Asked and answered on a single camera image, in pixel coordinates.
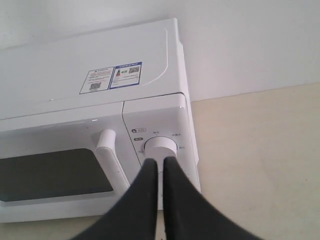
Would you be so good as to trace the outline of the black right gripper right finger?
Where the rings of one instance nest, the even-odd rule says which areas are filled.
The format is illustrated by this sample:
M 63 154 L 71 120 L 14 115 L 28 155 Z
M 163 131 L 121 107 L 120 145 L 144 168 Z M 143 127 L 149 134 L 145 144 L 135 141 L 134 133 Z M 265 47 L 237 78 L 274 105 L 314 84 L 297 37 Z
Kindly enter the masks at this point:
M 168 240 L 259 240 L 212 206 L 175 157 L 163 162 L 163 215 Z

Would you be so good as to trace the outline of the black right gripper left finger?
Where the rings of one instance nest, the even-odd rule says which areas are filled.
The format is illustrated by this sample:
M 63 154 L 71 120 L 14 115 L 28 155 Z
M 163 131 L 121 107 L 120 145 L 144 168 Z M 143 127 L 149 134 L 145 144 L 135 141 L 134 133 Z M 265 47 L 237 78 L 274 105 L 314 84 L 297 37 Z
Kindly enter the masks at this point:
M 74 240 L 154 240 L 158 211 L 158 165 L 146 159 L 124 195 Z

